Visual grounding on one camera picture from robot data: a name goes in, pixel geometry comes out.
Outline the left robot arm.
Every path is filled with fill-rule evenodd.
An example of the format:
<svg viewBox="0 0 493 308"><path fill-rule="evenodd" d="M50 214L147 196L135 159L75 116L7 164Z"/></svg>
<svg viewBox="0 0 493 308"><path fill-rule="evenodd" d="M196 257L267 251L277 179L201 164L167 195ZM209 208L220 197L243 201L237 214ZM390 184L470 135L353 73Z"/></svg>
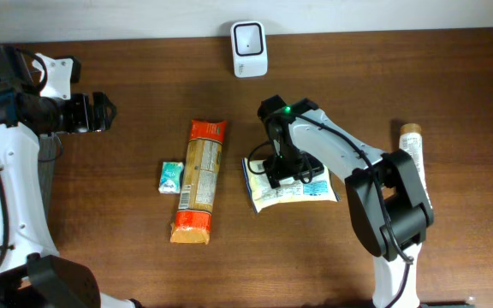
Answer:
<svg viewBox="0 0 493 308"><path fill-rule="evenodd" d="M44 137L110 129L116 107L102 92L72 93L81 64L0 46L0 307L135 307L103 293L93 273L62 258L51 238L39 166Z"/></svg>

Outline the yellow snack bag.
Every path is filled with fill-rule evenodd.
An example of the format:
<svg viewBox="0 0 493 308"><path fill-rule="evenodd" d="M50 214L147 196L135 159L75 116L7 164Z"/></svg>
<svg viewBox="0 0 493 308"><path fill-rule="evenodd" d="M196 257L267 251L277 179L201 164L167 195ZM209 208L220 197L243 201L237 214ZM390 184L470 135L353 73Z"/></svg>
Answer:
<svg viewBox="0 0 493 308"><path fill-rule="evenodd" d="M285 180L278 188L272 188L266 174L255 175L248 166L262 169L263 161L254 160L249 163L246 158L241 161L246 188L255 214L276 204L341 200L333 187L332 174L327 168L324 168L321 175L314 176L308 184L290 179Z"/></svg>

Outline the small teal tissue pack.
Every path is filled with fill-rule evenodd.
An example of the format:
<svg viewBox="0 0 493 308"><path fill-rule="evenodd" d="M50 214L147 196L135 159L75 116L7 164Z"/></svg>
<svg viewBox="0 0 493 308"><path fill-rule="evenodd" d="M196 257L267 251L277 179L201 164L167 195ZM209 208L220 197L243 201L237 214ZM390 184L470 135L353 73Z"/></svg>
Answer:
<svg viewBox="0 0 493 308"><path fill-rule="evenodd" d="M163 162L158 191L167 194L180 193L183 171L182 162Z"/></svg>

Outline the white cream tube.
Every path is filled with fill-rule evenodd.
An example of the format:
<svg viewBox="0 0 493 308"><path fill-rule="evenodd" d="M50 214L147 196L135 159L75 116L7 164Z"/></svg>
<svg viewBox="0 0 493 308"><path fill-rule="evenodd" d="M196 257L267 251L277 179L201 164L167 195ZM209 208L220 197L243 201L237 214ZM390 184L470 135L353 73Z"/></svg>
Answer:
<svg viewBox="0 0 493 308"><path fill-rule="evenodd" d="M424 188L429 208L432 210L431 198L429 196L425 180L425 164L423 155L422 128L417 123L407 123L400 128L399 148L405 151L413 160L417 170L418 179L415 179L413 170L408 168L404 183L407 187L415 187L418 183Z"/></svg>

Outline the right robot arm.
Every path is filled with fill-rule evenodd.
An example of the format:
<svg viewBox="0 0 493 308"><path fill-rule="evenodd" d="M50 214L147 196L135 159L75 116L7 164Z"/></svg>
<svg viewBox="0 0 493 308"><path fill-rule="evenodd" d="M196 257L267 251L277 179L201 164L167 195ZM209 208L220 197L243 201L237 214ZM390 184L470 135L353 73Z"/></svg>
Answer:
<svg viewBox="0 0 493 308"><path fill-rule="evenodd" d="M338 127L313 101L275 95L258 118L273 153L260 174L273 188L304 184L327 169L344 183L353 231L374 261L375 307L419 307L416 266L434 212L413 157L371 147Z"/></svg>

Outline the orange biscuit packet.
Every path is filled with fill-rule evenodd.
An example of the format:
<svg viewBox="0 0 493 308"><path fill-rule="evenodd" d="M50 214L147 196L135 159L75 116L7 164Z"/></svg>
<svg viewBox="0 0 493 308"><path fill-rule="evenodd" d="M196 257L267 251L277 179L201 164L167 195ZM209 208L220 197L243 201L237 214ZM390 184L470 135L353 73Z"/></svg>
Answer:
<svg viewBox="0 0 493 308"><path fill-rule="evenodd" d="M172 243L210 241L226 127L226 121L192 121L180 199L170 235Z"/></svg>

